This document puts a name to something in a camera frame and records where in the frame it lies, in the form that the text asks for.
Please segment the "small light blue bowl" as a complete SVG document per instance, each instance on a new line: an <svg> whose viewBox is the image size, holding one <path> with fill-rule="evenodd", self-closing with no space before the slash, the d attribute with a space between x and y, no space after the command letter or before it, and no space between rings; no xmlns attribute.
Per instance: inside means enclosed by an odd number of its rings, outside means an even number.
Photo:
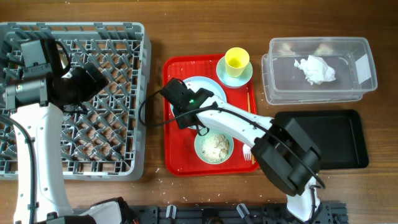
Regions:
<svg viewBox="0 0 398 224"><path fill-rule="evenodd" d="M244 69L243 73L238 78L230 77L226 73L225 57L222 57L218 61L217 66L216 66L216 74L218 76L218 79L224 86L226 86L228 88L240 88L240 87L248 84L252 78L252 73L253 73L253 69L252 69L251 62L249 62L249 64Z"/></svg>

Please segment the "yellow plastic cup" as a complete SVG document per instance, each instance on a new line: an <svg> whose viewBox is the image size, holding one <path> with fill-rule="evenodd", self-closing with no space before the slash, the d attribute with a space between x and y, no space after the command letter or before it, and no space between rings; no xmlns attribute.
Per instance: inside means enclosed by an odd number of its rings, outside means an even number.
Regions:
<svg viewBox="0 0 398 224"><path fill-rule="evenodd" d="M229 49L224 56L226 73L232 78L238 78L250 61L250 56L241 47Z"/></svg>

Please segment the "white paper napkin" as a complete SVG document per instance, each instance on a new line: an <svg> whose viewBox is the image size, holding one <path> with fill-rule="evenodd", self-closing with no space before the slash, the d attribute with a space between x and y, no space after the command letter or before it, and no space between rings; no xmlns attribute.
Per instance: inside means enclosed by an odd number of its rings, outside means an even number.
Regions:
<svg viewBox="0 0 398 224"><path fill-rule="evenodd" d="M309 55L307 59L295 60L294 67L302 70L306 81L311 85L321 85L324 82L336 80L335 70L331 68L321 57Z"/></svg>

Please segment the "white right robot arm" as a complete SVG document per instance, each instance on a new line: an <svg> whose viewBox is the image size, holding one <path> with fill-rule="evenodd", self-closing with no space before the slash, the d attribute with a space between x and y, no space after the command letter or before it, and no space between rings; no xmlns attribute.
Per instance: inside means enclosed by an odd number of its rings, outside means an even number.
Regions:
<svg viewBox="0 0 398 224"><path fill-rule="evenodd" d="M174 108L179 129L215 129L250 147L265 176L287 196L287 210L301 223L312 223L320 208L317 189L322 152L293 118L265 117L237 108L199 88L172 78L158 90Z"/></svg>

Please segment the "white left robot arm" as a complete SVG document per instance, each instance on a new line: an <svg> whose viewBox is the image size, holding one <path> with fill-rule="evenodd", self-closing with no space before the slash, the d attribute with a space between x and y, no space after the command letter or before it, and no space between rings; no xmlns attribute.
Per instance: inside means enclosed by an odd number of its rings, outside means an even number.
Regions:
<svg viewBox="0 0 398 224"><path fill-rule="evenodd" d="M121 198L92 205L75 215L67 198L60 150L63 115L88 111L83 103L109 81L92 63L71 70L63 64L63 44L55 39L21 44L22 71L3 93L10 116L2 124L13 126L18 160L18 199L14 223L139 223Z"/></svg>

